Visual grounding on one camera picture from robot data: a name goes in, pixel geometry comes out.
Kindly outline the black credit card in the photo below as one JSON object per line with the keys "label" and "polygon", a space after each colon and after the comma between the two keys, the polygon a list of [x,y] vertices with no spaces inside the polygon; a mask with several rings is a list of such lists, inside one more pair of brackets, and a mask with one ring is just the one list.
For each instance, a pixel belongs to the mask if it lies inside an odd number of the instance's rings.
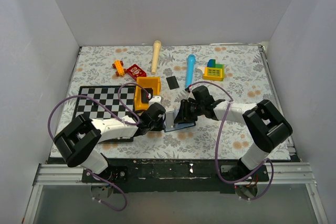
{"label": "black credit card", "polygon": [[169,86],[170,90],[174,90],[174,89],[179,88],[179,84],[178,84],[175,76],[167,77],[166,81],[168,83],[168,86]]}

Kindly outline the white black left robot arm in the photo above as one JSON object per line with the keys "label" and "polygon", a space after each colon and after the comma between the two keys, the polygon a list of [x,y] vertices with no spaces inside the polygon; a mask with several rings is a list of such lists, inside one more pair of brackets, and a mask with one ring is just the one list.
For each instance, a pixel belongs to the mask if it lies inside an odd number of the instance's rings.
{"label": "white black left robot arm", "polygon": [[153,103],[140,115],[140,123],[135,125],[135,117],[127,115],[121,121],[110,119],[90,119],[79,115],[73,119],[53,142],[68,167],[82,166],[93,172],[100,182],[111,178],[112,170],[107,159],[97,151],[95,146],[107,140],[129,140],[145,135],[148,131],[161,129],[165,108]]}

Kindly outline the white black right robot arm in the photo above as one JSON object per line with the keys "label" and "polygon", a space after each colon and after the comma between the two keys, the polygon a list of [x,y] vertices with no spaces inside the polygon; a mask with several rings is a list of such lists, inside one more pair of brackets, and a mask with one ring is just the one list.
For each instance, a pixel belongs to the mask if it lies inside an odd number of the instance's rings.
{"label": "white black right robot arm", "polygon": [[193,123],[201,115],[221,121],[221,125],[229,120],[247,126],[254,142],[236,167],[230,170],[234,176],[246,181],[257,174],[256,168],[293,133],[289,122],[271,101],[236,103],[232,99],[215,100],[206,86],[192,89],[188,98],[181,101],[174,123]]}

